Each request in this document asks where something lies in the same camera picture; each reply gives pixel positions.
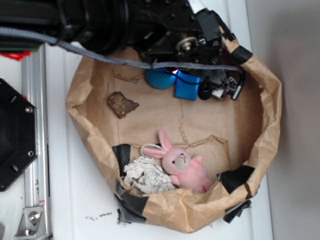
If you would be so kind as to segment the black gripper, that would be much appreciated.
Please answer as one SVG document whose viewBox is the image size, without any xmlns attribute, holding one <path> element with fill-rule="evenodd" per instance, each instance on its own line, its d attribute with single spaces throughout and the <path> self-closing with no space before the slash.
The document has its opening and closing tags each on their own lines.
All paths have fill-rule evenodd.
<svg viewBox="0 0 320 240">
<path fill-rule="evenodd" d="M 236 100 L 245 83 L 239 66 L 221 63 L 224 40 L 236 37 L 213 10 L 193 11 L 189 0 L 132 0 L 129 3 L 133 32 L 130 45 L 152 70 L 178 70 L 201 78 L 197 98 Z"/>
</svg>

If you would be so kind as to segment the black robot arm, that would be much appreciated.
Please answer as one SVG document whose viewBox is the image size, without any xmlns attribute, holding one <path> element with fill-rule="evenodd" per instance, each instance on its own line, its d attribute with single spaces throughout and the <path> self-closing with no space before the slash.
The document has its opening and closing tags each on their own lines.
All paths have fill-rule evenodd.
<svg viewBox="0 0 320 240">
<path fill-rule="evenodd" d="M 201 78 L 197 94 L 236 100 L 239 66 L 222 65 L 223 40 L 235 37 L 220 16 L 189 0 L 3 0 L 0 52 L 21 59 L 47 43 L 95 60 Z"/>
</svg>

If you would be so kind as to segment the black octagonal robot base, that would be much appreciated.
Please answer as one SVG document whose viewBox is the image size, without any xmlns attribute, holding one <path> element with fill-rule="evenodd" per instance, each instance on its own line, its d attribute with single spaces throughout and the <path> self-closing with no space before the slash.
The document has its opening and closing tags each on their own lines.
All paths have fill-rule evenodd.
<svg viewBox="0 0 320 240">
<path fill-rule="evenodd" d="M 0 191 L 7 191 L 37 157 L 35 107 L 0 80 Z"/>
</svg>

